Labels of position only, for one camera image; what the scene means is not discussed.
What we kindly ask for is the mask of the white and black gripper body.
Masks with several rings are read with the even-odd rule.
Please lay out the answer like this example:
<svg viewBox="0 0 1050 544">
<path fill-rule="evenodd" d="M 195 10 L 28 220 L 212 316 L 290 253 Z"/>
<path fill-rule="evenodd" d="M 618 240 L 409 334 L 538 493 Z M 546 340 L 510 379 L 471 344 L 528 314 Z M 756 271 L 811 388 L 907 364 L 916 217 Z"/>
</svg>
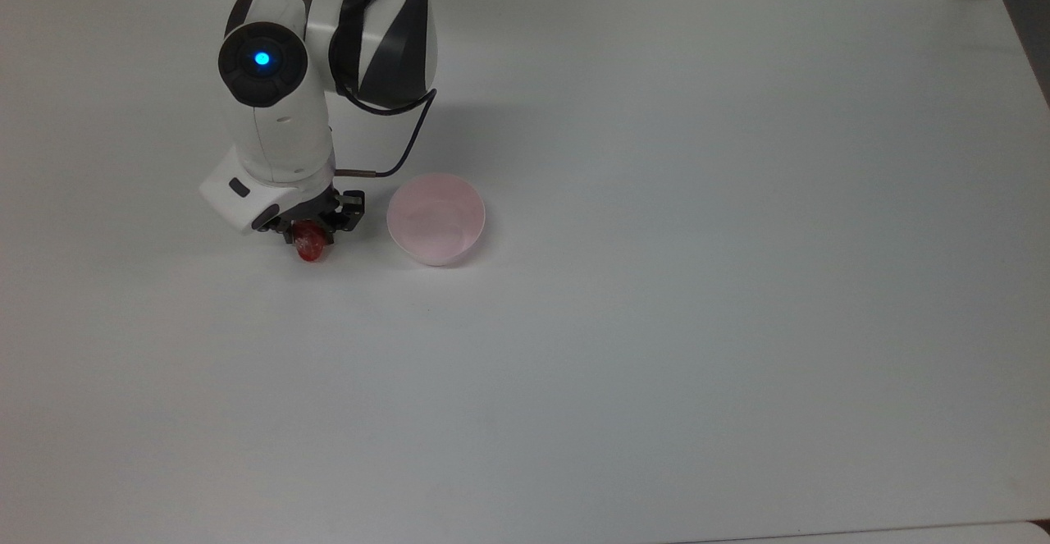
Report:
<svg viewBox="0 0 1050 544">
<path fill-rule="evenodd" d="M 317 165 L 278 169 L 230 149 L 200 185 L 200 195 L 239 233 L 254 232 L 277 216 L 319 197 L 331 186 L 335 154 Z"/>
</svg>

